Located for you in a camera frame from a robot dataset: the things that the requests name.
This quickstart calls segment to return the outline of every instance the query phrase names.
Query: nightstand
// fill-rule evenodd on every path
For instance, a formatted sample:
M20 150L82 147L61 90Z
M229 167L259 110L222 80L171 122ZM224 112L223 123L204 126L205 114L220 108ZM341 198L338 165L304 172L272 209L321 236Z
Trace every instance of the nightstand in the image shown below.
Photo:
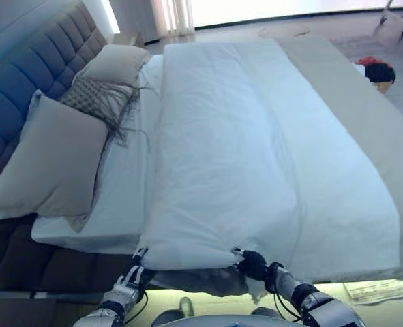
M144 40L140 31L134 31L130 33L112 34L107 39L108 44L120 44L123 46L137 46L139 48L145 48Z

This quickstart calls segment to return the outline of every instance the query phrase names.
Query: pillow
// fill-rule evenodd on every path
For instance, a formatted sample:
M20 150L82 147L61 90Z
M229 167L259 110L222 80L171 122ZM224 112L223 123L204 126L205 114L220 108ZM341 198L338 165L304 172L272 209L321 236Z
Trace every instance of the pillow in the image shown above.
M151 54L145 49L109 44L87 64L78 77L137 87L139 71L150 58Z
M121 117L130 109L129 101L137 99L138 95L138 89L78 77L59 101L103 121L108 137L115 137L117 144L125 146L127 133L121 126Z
M43 95L34 99L19 145L0 174L0 219L64 216L79 232L106 137L100 120Z

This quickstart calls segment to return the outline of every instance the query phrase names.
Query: red object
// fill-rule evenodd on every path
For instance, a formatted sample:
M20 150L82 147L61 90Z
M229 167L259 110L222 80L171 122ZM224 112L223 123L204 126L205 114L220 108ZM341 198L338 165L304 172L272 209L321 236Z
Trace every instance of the red object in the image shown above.
M360 59L358 62L356 62L357 65L362 65L362 66L368 66L372 65L373 63L385 63L381 59L377 59L376 57L373 56L366 56L362 59ZM392 67L390 63L386 63L387 67Z

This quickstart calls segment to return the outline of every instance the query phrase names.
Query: white bed sheet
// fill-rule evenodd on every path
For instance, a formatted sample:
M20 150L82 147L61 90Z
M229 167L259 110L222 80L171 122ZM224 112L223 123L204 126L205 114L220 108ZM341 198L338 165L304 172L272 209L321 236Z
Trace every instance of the white bed sheet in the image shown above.
M131 129L128 146L110 143L100 164L93 210L80 233L63 217L38 217L31 237L36 242L87 253L132 254L146 215L154 171L155 124L160 112L162 55L155 55L139 75L140 101L123 124Z

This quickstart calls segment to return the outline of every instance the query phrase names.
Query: white curtain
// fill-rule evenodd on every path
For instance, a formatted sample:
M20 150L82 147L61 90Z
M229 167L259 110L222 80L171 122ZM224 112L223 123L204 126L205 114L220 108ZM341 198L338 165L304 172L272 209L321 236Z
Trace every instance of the white curtain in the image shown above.
M151 0L159 37L193 34L191 0Z

